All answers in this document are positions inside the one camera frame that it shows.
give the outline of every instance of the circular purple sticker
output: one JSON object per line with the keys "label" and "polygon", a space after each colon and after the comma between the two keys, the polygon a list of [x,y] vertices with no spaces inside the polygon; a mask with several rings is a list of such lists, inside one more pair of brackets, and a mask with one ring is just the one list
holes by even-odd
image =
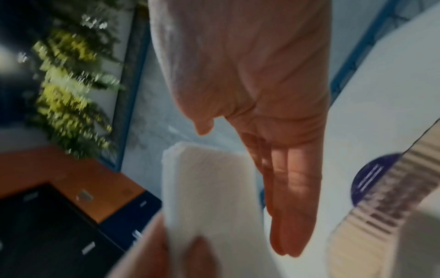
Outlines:
{"label": "circular purple sticker", "polygon": [[376,158],[360,169],[352,183],[351,196],[354,206],[401,156],[401,153],[387,154]]}

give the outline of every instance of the paper towel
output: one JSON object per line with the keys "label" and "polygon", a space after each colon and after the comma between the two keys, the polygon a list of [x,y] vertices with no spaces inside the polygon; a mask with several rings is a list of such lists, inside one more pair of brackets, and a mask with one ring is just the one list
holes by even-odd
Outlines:
{"label": "paper towel", "polygon": [[247,154],[177,143],[163,155],[162,196],[172,277],[198,237],[210,244],[219,278],[280,278],[264,237],[255,166]]}

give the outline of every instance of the skin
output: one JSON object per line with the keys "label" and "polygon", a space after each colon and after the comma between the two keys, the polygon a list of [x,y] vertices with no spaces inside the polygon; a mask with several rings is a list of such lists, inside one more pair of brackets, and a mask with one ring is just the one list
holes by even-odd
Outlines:
{"label": "skin", "polygon": [[318,210],[330,0],[149,0],[167,86],[198,134],[237,130],[264,177],[270,242],[299,256]]}
{"label": "skin", "polygon": [[[196,239],[183,258],[185,278],[217,278],[217,265],[208,243]],[[168,278],[170,261],[164,218],[158,213],[139,242],[113,267],[107,278]]]}

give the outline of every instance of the orange wooden surface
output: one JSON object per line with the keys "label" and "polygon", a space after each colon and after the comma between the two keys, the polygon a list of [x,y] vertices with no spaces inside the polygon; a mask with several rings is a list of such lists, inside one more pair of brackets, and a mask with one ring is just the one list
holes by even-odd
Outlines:
{"label": "orange wooden surface", "polygon": [[[56,147],[0,154],[0,198],[45,182],[98,223],[145,191],[94,159],[77,161]],[[93,200],[77,200],[81,190]]]}

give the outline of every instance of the gray floor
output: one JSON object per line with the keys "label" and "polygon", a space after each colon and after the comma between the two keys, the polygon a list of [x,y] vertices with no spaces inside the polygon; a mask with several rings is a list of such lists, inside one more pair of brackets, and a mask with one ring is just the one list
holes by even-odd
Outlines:
{"label": "gray floor", "polygon": [[[333,0],[332,78],[362,37],[386,0]],[[192,141],[232,151],[243,150],[234,130],[223,119],[214,131],[198,137],[190,121],[175,108],[152,47],[143,72],[122,172],[160,198],[162,152],[178,141]]]}

